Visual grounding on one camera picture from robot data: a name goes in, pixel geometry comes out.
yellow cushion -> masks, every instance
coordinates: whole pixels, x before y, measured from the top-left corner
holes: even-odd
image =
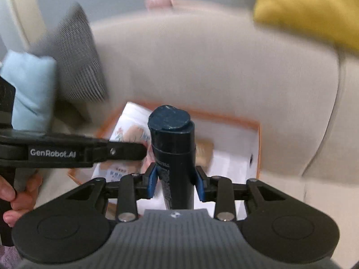
[[[359,0],[257,0],[254,20],[359,51]]]

screw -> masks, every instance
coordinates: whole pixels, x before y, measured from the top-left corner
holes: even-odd
[[[131,222],[136,219],[136,216],[131,212],[124,212],[118,216],[118,220],[122,222]]]
[[[220,212],[219,214],[217,214],[217,218],[220,221],[231,221],[234,219],[234,215],[230,212]]]

black bottle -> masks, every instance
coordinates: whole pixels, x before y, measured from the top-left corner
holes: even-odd
[[[195,125],[190,115],[169,105],[149,117],[152,148],[167,209],[193,209]]]

dark blue bottle cap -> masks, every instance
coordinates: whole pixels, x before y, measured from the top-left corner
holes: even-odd
[[[188,153],[195,149],[195,125],[188,112],[173,106],[156,108],[148,119],[152,145],[166,153]]]

light blue pillow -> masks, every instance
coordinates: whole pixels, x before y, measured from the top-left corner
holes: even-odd
[[[56,61],[9,51],[0,76],[16,88],[12,125],[17,130],[47,132],[56,96]]]

